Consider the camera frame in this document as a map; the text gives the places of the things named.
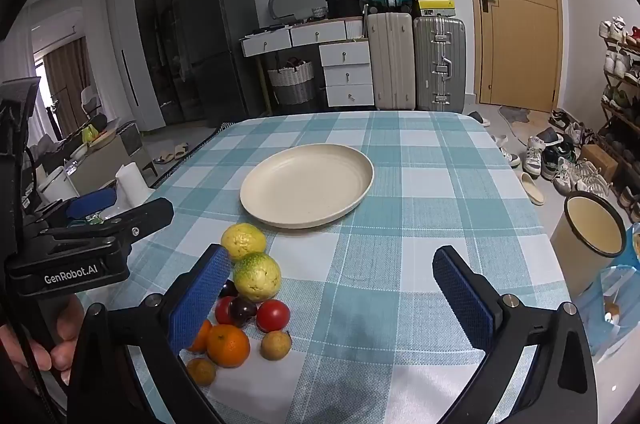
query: brown curtain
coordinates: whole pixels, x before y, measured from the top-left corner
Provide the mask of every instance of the brown curtain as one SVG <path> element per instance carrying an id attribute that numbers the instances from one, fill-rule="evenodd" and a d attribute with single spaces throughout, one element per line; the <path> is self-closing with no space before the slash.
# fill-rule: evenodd
<path id="1" fill-rule="evenodd" d="M 80 94 L 89 86 L 89 64 L 84 37 L 52 50 L 42 58 L 53 101 L 59 101 L 56 116 L 63 137 L 87 120 Z"/>

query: rug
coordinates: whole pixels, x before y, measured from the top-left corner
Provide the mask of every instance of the rug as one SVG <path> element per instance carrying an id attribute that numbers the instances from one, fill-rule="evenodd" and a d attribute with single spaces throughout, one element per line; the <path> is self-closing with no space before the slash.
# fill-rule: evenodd
<path id="1" fill-rule="evenodd" d="M 498 112 L 509 124 L 513 135 L 525 146 L 532 135 L 538 135 L 551 126 L 548 112 L 505 106 L 500 107 Z"/>

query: silver suitcase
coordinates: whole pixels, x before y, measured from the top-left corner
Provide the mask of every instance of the silver suitcase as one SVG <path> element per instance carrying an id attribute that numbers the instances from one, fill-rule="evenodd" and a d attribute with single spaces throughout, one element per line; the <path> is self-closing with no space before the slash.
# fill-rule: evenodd
<path id="1" fill-rule="evenodd" d="M 411 15 L 367 15 L 374 103 L 381 110 L 415 109 L 415 56 Z"/>
<path id="2" fill-rule="evenodd" d="M 418 110 L 462 113 L 465 106 L 465 24 L 458 18 L 414 20 Z"/>

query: beige slipper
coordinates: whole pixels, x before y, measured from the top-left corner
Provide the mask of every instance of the beige slipper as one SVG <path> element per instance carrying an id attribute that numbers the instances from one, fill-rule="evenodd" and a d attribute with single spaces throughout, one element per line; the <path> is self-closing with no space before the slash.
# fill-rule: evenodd
<path id="1" fill-rule="evenodd" d="M 529 200 L 533 204 L 541 206 L 545 203 L 545 196 L 542 194 L 542 191 L 538 189 L 538 186 L 533 183 L 533 179 L 528 173 L 525 172 L 520 175 L 520 182 L 522 183 L 522 187 L 527 193 Z"/>
<path id="2" fill-rule="evenodd" d="M 174 160 L 174 154 L 168 151 L 164 151 L 160 154 L 160 157 L 154 159 L 154 162 L 156 164 L 166 164 L 168 162 L 171 162 L 172 160 Z"/>
<path id="3" fill-rule="evenodd" d="M 187 155 L 187 152 L 189 151 L 189 145 L 187 143 L 182 143 L 179 144 L 178 146 L 175 147 L 175 160 L 179 160 L 182 157 L 184 157 L 185 155 Z"/>

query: human hand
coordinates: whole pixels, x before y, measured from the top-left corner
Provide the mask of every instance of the human hand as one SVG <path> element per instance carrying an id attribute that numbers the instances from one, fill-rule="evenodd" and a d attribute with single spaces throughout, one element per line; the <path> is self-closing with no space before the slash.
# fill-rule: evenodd
<path id="1" fill-rule="evenodd" d="M 84 309 L 82 308 L 80 300 L 75 295 L 69 296 L 69 303 L 66 308 L 60 312 L 56 322 L 56 331 L 60 338 L 62 338 L 62 343 L 57 344 L 49 355 L 41 344 L 29 340 L 38 368 L 42 371 L 50 370 L 52 367 L 59 370 L 61 372 L 60 376 L 65 384 L 69 384 L 71 363 L 74 359 L 76 342 L 78 341 L 78 334 L 83 319 Z M 27 361 L 20 348 L 20 343 L 18 343 L 18 339 L 9 325 L 0 327 L 0 341 L 2 341 L 2 346 L 4 346 L 7 355 L 14 364 L 15 370 L 18 372 L 22 381 L 28 387 L 33 388 L 33 380 L 29 374 Z"/>

